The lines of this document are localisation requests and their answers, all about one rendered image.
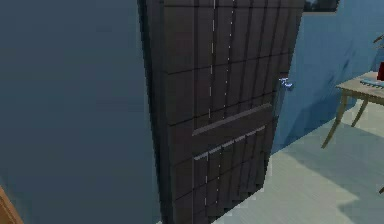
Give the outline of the orange wooden furniture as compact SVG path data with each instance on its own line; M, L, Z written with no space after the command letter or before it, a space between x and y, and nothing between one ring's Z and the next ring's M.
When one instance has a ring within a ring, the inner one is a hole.
M16 208L0 186L0 224L24 224Z

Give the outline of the framed wall picture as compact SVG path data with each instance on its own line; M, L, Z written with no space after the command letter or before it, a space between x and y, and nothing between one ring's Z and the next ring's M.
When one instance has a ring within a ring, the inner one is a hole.
M340 0L305 0L305 12L335 12Z

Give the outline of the blue flat book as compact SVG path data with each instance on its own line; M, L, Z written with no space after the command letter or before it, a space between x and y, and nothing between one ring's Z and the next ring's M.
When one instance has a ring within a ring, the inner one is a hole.
M360 83L363 85L384 89L384 81L364 78L360 80Z

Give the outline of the light wooden table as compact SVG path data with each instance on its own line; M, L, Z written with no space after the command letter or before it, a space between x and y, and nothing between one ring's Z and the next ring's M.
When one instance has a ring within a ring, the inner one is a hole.
M363 101L363 104L361 105L355 119L352 122L352 127L354 127L359 121L362 113L369 103L384 106L384 89L371 87L360 83L360 80L364 78L377 80L377 75L377 72L370 71L337 85L337 88L341 90L340 104L336 113L335 121L322 144L322 148L325 148L328 145L338 125L341 123L349 97Z

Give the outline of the dark brown room door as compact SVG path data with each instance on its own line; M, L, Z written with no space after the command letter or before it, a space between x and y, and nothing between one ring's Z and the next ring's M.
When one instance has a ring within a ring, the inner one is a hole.
M212 224L265 181L305 0L137 0L162 224Z

